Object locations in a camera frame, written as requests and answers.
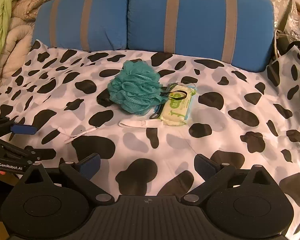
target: gray stripe on cushion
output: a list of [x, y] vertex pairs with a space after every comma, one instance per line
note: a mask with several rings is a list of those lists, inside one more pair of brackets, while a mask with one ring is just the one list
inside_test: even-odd
[[56, 29], [57, 29], [57, 12], [60, 0], [54, 0], [50, 13], [50, 46], [57, 47]]
[[175, 53], [179, 0], [167, 0], [163, 51]]
[[226, 0], [226, 32], [221, 61], [232, 63], [235, 40], [237, 37], [238, 7], [237, 0]]
[[85, 51], [90, 51], [88, 43], [88, 28], [89, 28], [89, 18], [90, 10], [93, 0], [84, 0], [82, 16], [81, 16], [81, 26], [80, 26], [80, 42], [82, 49]]

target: white charging cable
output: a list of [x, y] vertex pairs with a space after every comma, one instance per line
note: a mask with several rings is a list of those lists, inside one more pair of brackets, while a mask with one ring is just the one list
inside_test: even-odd
[[70, 142], [72, 142], [73, 140], [77, 139], [78, 137], [82, 136], [82, 135], [85, 135], [87, 133], [91, 133], [93, 131], [95, 131], [96, 129], [98, 129], [99, 127], [94, 127], [94, 128], [91, 128], [89, 130], [86, 130], [82, 133], [79, 133], [79, 134], [76, 134], [76, 135], [69, 135], [69, 134], [66, 134], [65, 130], [63, 130], [61, 127], [59, 127], [57, 130], [59, 133], [62, 133], [66, 136], [69, 136], [69, 137], [72, 137], [72, 138], [69, 138], [68, 140], [65, 140], [65, 144], [68, 144]]

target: silver bolt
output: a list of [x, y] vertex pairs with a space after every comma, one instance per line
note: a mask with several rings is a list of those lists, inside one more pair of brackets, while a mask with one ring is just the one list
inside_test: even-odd
[[188, 202], [197, 202], [199, 200], [199, 196], [197, 196], [195, 194], [188, 194], [188, 195], [185, 195], [183, 197], [183, 199]]
[[96, 196], [96, 200], [100, 202], [107, 202], [111, 199], [111, 196], [109, 194], [99, 194]]

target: cow print sheet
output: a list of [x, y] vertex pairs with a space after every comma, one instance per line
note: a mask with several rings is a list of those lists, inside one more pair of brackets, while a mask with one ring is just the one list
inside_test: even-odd
[[[160, 83], [194, 83], [188, 123], [181, 127], [122, 128], [122, 119], [147, 119], [96, 102], [126, 60], [145, 60]], [[292, 48], [262, 73], [216, 60], [144, 51], [82, 52], [47, 48], [36, 41], [26, 63], [0, 88], [0, 116], [34, 125], [34, 136], [9, 134], [25, 147], [54, 148], [77, 162], [99, 153], [92, 178], [112, 194], [182, 196], [203, 182], [194, 170], [201, 153], [238, 169], [261, 164], [291, 201], [295, 216], [287, 233], [300, 239], [300, 52]], [[99, 127], [65, 144], [69, 137]]]

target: teal bath loofah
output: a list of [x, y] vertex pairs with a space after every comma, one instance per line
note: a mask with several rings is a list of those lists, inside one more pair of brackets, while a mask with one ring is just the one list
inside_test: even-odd
[[162, 97], [160, 75], [145, 61], [126, 61], [123, 69], [108, 84], [110, 100], [132, 114], [144, 115], [152, 106], [167, 101]]

